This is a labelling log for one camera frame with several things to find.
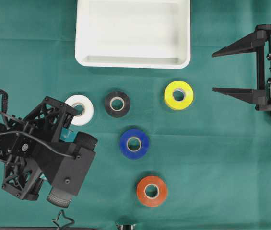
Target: cable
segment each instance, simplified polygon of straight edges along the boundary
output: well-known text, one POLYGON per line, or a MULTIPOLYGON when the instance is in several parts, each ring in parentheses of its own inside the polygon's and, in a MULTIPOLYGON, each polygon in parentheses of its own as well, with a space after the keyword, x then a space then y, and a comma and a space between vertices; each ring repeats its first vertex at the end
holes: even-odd
POLYGON ((54 223, 54 224, 57 226, 56 230, 64 230, 65 228, 74 225, 74 220, 73 220, 73 218, 67 217, 67 216, 65 215, 65 212, 64 212, 63 209, 62 209, 61 211, 59 211, 59 213, 57 214, 57 217, 55 217, 55 219, 52 219, 51 222, 54 223), (61 214, 62 214, 62 216, 64 217, 64 219, 70 221, 69 223, 63 225, 62 227, 58 224, 58 220, 59 220, 59 217, 60 217, 61 214))
MULTIPOLYGON (((8 108, 9 96, 4 90, 0 90, 0 95, 2 95, 1 111, 6 114, 7 113, 7 108, 8 108)), ((6 126, 6 128, 9 129, 10 127, 8 125, 7 118, 4 115, 2 115, 2 119, 3 119, 3 122, 4 122, 5 126, 6 126)))
POLYGON ((72 156, 72 155, 67 155, 67 154, 65 154, 65 153, 61 153, 61 152, 56 151, 54 148, 52 148, 50 145, 48 145, 47 143, 43 142, 42 140, 40 140, 40 139, 38 139, 38 138, 36 138, 36 137, 34 137, 34 136, 28 134, 28 133, 22 132, 22 131, 7 131, 7 132, 0 132, 0 136, 1 136, 1 135, 2 135, 2 136, 3 136, 3 135, 8 135, 8 134, 17 134, 17 133, 18 133, 18 134, 21 134, 21 135, 24 135, 24 136, 26 136, 26 137, 28 137, 28 138, 30 138, 30 139, 32 139, 32 140, 38 142, 39 144, 45 146, 47 149, 49 149, 50 151, 54 152, 54 153, 57 154, 57 155, 61 155, 61 156, 63 156, 63 157, 74 158, 74 156, 72 156))

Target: blue tape roll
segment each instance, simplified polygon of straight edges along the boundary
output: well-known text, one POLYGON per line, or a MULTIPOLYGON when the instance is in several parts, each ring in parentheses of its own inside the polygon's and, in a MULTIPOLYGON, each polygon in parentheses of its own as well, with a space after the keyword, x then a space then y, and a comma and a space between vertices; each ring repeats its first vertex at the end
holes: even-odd
POLYGON ((125 157, 136 160, 145 156, 149 147, 149 140, 146 134, 142 131, 130 129, 120 137, 119 146, 125 157), (128 140, 131 138, 138 138, 141 142, 141 146, 137 151, 132 151, 128 148, 128 140))

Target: green tablecloth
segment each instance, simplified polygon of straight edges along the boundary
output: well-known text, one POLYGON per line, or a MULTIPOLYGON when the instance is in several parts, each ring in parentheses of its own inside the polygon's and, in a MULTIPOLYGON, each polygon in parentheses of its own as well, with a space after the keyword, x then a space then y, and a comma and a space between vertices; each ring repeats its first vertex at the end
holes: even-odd
MULTIPOLYGON (((0 0, 0 88, 10 96, 9 114, 24 117, 47 95, 59 100, 82 93, 95 115, 71 126, 98 138, 95 160, 67 209, 76 226, 137 229, 271 229, 271 118, 253 105, 212 92, 212 87, 256 87, 254 54, 211 58, 223 46, 271 23, 271 0, 193 0, 191 63, 185 69, 86 68, 74 58, 75 0, 0 0), (191 107, 169 110, 163 91, 188 82, 191 107), (113 89, 131 98, 131 110, 111 118, 103 98, 113 89), (150 139, 147 155, 131 161, 119 151, 123 131, 138 127, 150 139), (136 184, 161 176, 166 202, 142 206, 136 184)), ((0 186, 3 165, 0 164, 0 186)), ((0 189, 0 226, 51 226, 59 208, 0 189)))

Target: orange tape roll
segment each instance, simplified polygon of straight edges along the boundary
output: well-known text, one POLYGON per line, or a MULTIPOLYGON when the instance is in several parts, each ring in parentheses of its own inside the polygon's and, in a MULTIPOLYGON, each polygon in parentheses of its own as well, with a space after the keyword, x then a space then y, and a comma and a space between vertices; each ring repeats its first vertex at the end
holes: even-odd
POLYGON ((141 179, 136 188, 136 194, 139 201, 147 207, 160 206, 167 197, 167 187, 164 181, 157 176, 147 176, 141 179), (155 187, 154 195, 148 194, 148 187, 155 187))

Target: plastic tray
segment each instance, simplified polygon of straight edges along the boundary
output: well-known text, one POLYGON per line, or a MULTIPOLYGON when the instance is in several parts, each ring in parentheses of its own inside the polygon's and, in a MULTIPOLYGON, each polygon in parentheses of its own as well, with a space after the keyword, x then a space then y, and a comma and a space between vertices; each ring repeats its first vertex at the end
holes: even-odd
POLYGON ((190 0, 78 0, 84 66, 181 69, 190 61, 190 0))

